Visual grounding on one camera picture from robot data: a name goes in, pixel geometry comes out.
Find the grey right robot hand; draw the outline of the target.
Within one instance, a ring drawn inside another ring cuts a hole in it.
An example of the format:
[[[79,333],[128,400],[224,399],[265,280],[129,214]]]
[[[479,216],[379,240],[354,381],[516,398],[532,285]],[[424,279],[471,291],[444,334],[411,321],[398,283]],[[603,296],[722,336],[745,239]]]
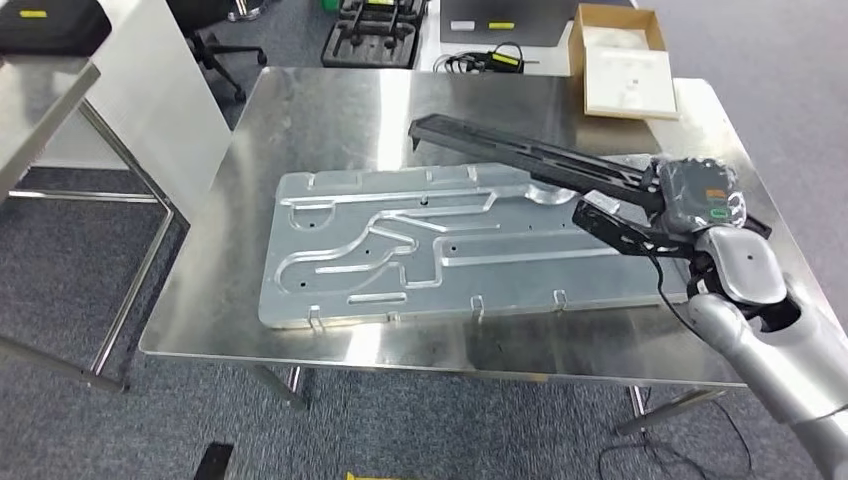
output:
[[[713,158],[661,159],[656,164],[665,209],[660,224],[673,233],[713,226],[741,228],[747,220],[737,172]]]

